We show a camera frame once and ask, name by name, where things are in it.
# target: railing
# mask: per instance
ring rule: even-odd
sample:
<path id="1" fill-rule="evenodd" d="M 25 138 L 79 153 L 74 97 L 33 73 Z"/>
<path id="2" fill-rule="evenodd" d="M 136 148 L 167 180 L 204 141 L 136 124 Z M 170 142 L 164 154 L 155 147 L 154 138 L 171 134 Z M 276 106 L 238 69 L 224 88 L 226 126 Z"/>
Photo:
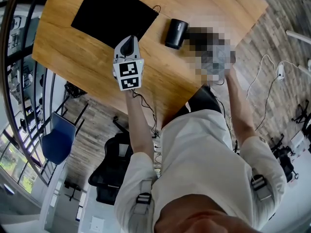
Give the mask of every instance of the railing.
<path id="1" fill-rule="evenodd" d="M 24 165 L 23 169 L 21 170 L 21 174 L 16 181 L 17 183 L 20 182 L 20 179 L 25 172 L 28 164 L 33 169 L 33 171 L 37 174 L 37 177 L 41 179 L 41 181 L 48 186 L 49 182 L 52 178 L 56 165 L 51 164 L 43 154 L 38 150 L 41 149 L 42 151 L 42 137 L 47 133 L 46 127 L 49 125 L 51 120 L 51 113 L 52 113 L 52 100 L 53 100 L 53 91 L 54 91 L 54 81 L 55 81 L 55 74 L 53 74 L 52 84 L 51 84 L 51 95 L 50 95 L 50 110 L 49 110 L 49 117 L 45 117 L 46 113 L 46 79 L 48 70 L 44 70 L 43 81 L 42 81 L 42 103 L 40 105 L 37 104 L 37 75 L 39 74 L 38 71 L 38 63 L 34 61 L 34 66 L 29 67 L 25 65 L 26 58 L 29 60 L 29 55 L 33 51 L 33 42 L 29 44 L 29 30 L 30 25 L 33 22 L 33 13 L 37 6 L 38 0 L 31 0 L 29 11 L 25 20 L 25 25 L 19 31 L 19 46 L 20 49 L 14 51 L 13 53 L 8 55 L 8 49 L 12 46 L 12 42 L 15 39 L 12 39 L 10 35 L 12 30 L 18 24 L 14 18 L 15 9 L 18 4 L 18 0 L 3 0 L 0 1 L 0 8 L 5 6 L 4 14 L 2 17 L 2 24 L 0 29 L 0 87 L 4 99 L 4 106 L 6 116 L 9 122 L 9 128 L 12 130 L 13 136 L 10 135 L 6 130 L 3 131 L 3 135 L 8 139 L 10 144 L 12 144 L 18 151 L 20 151 L 24 157 L 26 158 L 27 162 Z M 10 80 L 13 76 L 13 73 L 17 72 L 16 80 Z M 11 83 L 18 83 L 16 85 L 16 90 L 12 92 Z M 20 111 L 22 114 L 23 119 L 20 119 L 20 122 L 24 120 L 24 130 L 22 132 L 20 127 L 17 125 L 17 116 L 15 115 L 13 104 L 12 104 L 12 97 L 16 98 L 19 102 Z M 69 96 L 64 93 L 63 102 L 59 105 L 56 112 L 61 110 L 61 115 L 66 113 L 64 111 L 64 104 L 68 100 Z M 31 119 L 29 119 L 28 110 L 32 110 L 35 125 L 30 127 L 32 124 Z M 39 120 L 39 114 L 43 115 L 43 118 Z M 1 159 L 5 155 L 8 146 L 5 147 L 5 150 L 0 153 L 0 166 L 1 166 Z"/>

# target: blue chair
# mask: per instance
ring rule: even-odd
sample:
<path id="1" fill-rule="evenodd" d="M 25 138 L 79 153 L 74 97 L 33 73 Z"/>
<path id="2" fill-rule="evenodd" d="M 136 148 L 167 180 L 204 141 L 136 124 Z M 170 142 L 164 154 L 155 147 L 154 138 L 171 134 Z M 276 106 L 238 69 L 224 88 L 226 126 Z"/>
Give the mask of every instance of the blue chair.
<path id="1" fill-rule="evenodd" d="M 84 120 L 78 129 L 76 129 L 76 125 L 87 105 L 74 124 L 56 112 L 52 113 L 52 131 L 42 138 L 42 152 L 49 161 L 59 165 L 69 156 L 75 136 L 79 132 Z"/>

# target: wooden table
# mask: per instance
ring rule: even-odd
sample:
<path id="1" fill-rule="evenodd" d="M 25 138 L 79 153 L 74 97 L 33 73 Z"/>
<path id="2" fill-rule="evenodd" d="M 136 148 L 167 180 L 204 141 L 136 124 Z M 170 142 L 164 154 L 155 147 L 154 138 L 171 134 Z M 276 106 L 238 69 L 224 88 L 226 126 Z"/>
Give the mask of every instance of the wooden table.
<path id="1" fill-rule="evenodd" d="M 213 27 L 237 45 L 265 12 L 265 0 L 141 0 L 162 7 L 139 42 L 145 59 L 142 93 L 154 108 L 158 129 L 201 86 L 183 51 L 164 46 L 171 18 L 191 27 Z M 126 113 L 123 93 L 112 75 L 113 49 L 70 25 L 83 0 L 48 0 L 36 33 L 33 58 L 104 104 Z M 153 125 L 151 112 L 145 111 Z"/>

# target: wooden floor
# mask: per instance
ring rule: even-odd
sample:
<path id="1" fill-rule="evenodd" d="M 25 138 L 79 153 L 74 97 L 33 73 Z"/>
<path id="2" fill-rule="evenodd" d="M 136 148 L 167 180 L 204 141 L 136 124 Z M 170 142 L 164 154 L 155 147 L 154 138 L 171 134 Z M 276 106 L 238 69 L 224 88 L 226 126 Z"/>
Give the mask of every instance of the wooden floor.
<path id="1" fill-rule="evenodd" d="M 296 65 L 306 66 L 307 59 L 311 57 L 310 45 L 288 38 L 285 34 L 286 30 L 293 30 L 311 36 L 311 0 L 266 1 L 269 3 L 266 14 L 236 48 L 235 67 L 244 90 L 247 90 L 254 80 L 261 58 L 265 54 L 269 54 L 276 65 L 281 60 L 288 60 Z M 258 129 L 258 133 L 267 140 L 271 137 L 278 138 L 283 133 L 284 143 L 302 127 L 291 122 L 291 118 L 298 114 L 297 105 L 304 104 L 305 99 L 311 100 L 311 79 L 290 64 L 285 65 L 285 73 L 285 80 L 276 81 L 273 85 L 266 120 Z M 256 126 L 263 119 L 265 101 L 274 77 L 273 66 L 268 58 L 265 58 L 262 71 L 249 95 Z M 226 84 L 213 88 L 217 97 L 224 103 L 229 124 L 230 110 Z M 90 105 L 84 115 L 86 121 L 77 135 L 68 159 L 68 179 L 83 189 L 86 189 L 87 179 L 92 171 L 104 158 L 105 142 L 118 132 L 112 124 L 113 116 L 118 115 L 123 124 L 127 122 L 125 114 L 97 103 L 89 96 L 69 100 L 66 104 L 69 109 L 67 117 L 74 120 L 86 101 Z"/>

